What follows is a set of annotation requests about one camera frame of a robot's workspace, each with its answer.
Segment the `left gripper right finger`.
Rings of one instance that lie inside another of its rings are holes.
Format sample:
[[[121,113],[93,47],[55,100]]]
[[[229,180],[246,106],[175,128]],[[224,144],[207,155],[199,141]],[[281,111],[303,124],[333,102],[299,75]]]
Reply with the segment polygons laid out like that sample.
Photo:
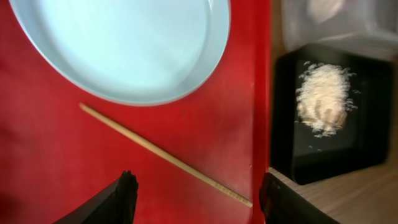
[[[273,174],[264,174],[259,203],[266,224],[338,224]]]

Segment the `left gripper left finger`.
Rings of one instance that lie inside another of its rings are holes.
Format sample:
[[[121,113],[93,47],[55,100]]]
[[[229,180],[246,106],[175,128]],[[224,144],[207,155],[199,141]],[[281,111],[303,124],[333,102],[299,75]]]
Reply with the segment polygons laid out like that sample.
[[[139,184],[129,170],[57,223],[132,224]]]

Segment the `wooden chopstick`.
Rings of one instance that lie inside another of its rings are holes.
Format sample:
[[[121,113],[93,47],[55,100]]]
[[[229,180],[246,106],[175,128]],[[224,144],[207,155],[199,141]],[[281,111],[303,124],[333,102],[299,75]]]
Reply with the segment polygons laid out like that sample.
[[[171,164],[177,166],[179,169],[184,170],[185,172],[189,173],[190,175],[200,179],[204,183],[214,187],[215,189],[223,192],[227,196],[241,202],[245,206],[252,208],[253,203],[243,197],[242,195],[236,193],[235,191],[227,188],[223,184],[213,180],[212,178],[208,177],[205,174],[202,174],[200,171],[194,169],[193,167],[189,166],[188,164],[182,162],[181,160],[177,159],[173,155],[169,154],[168,152],[162,150],[160,147],[156,146],[155,144],[151,143],[150,141],[146,140],[145,138],[141,137],[140,135],[130,131],[128,128],[120,125],[119,123],[113,121],[112,119],[106,117],[105,115],[97,112],[93,108],[85,105],[84,103],[79,103],[79,107],[91,115],[92,117],[96,118],[97,120],[101,121],[111,129],[117,131],[118,133],[122,134],[123,136],[127,137],[128,139],[134,141],[138,145],[142,146],[143,148],[147,149],[148,151],[154,153],[155,155],[163,158],[164,160],[170,162]]]

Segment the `rice and peanut leftovers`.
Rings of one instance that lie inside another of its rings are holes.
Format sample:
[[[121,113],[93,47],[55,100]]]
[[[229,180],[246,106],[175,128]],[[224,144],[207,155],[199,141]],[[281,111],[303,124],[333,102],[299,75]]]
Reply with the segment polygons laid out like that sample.
[[[316,138],[334,136],[343,129],[347,115],[358,107],[350,98],[356,76],[349,68],[325,63],[305,62],[307,69],[298,76],[297,114]]]

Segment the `light blue plate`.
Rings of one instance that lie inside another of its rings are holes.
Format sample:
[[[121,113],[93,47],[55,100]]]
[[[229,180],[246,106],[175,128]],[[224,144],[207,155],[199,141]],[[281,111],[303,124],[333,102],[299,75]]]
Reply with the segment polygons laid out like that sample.
[[[35,49],[82,90],[124,105],[183,98],[218,66],[229,0],[11,0]]]

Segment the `black waste tray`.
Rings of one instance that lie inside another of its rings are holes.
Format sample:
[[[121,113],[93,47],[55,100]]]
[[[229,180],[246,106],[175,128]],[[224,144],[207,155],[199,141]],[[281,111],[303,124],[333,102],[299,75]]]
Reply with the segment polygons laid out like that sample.
[[[299,76],[311,63],[339,65],[354,73],[349,97],[355,109],[331,137],[315,137],[297,114]],[[383,163],[389,150],[393,81],[390,62],[325,45],[307,44],[279,57],[273,87],[271,166],[305,185]]]

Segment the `red plastic tray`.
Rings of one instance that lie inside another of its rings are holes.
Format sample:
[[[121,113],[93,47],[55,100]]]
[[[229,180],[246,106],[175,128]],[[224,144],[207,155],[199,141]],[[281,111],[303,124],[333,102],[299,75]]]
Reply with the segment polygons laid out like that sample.
[[[262,223],[269,141],[270,1],[232,1],[217,69],[181,100],[152,107],[97,98],[57,73],[1,2],[1,222],[53,223],[125,170],[139,184],[136,223]],[[93,108],[253,206],[148,151]]]

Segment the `clear plastic bin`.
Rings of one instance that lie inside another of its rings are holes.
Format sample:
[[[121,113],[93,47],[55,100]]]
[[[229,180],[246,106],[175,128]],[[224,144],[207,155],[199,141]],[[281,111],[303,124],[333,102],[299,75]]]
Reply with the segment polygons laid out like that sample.
[[[284,44],[309,43],[358,55],[397,57],[397,0],[282,0]]]

